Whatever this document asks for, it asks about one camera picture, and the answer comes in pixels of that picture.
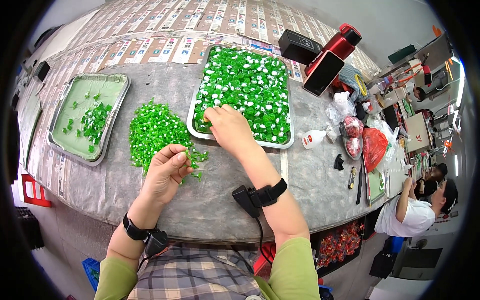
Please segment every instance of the red bottle handle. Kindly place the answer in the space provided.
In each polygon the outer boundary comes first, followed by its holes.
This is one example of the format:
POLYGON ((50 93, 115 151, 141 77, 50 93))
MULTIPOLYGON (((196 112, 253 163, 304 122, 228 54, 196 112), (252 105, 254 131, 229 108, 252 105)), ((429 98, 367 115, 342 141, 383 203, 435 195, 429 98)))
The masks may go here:
POLYGON ((353 27, 353 26, 350 25, 350 24, 343 23, 343 24, 340 26, 340 32, 341 32, 343 35, 344 35, 348 30, 350 30, 350 29, 355 30, 355 32, 356 32, 359 36, 361 36, 360 32, 359 32, 357 29, 355 29, 355 27, 353 27))

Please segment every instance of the green sleeve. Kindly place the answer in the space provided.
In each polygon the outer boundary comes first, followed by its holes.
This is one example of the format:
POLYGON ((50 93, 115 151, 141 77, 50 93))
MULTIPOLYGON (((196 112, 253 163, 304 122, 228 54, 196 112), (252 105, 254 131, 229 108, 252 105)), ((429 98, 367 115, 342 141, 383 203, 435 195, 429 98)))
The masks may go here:
POLYGON ((318 275, 306 238, 289 239, 282 245, 275 255, 268 284, 259 277, 255 279, 269 300, 320 299, 318 275))
POLYGON ((100 263, 100 281, 95 300, 120 300, 130 294, 138 281, 137 273, 119 258, 100 263))

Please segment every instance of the red plastic bag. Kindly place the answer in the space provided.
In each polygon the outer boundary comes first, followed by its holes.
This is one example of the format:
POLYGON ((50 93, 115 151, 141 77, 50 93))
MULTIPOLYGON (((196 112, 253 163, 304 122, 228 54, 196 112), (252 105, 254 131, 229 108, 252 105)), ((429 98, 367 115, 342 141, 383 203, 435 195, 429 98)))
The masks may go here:
POLYGON ((363 136, 363 157, 367 173, 377 167, 387 151, 388 140, 380 130, 365 128, 363 136))
POLYGON ((355 137, 350 138, 345 146, 347 146, 347 151, 352 157, 356 157, 360 152, 360 139, 355 137))
POLYGON ((347 134, 349 137, 358 138, 362 134, 363 123, 359 119, 351 116, 346 116, 343 123, 345 124, 345 130, 347 130, 347 134))

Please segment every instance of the small black box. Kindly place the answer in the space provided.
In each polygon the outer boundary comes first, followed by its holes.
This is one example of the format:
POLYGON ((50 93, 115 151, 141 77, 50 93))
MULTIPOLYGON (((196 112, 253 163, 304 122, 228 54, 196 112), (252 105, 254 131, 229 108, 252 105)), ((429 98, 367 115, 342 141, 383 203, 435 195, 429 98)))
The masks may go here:
POLYGON ((35 81, 38 83, 43 82, 48 74, 48 71, 50 71, 50 66, 46 61, 39 63, 38 67, 35 69, 35 73, 33 74, 33 79, 35 79, 35 81))
POLYGON ((314 40, 291 30, 285 30, 278 41, 280 52, 284 58, 309 65, 323 49, 314 40))

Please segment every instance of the smartphone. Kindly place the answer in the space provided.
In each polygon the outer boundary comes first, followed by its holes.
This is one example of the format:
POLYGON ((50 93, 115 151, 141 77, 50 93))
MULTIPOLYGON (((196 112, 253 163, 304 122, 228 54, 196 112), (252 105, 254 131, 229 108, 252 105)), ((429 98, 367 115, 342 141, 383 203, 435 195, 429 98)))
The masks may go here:
POLYGON ((323 57, 305 80, 303 88, 320 97, 340 73, 343 66, 345 66, 345 62, 340 57, 330 50, 325 51, 323 57))

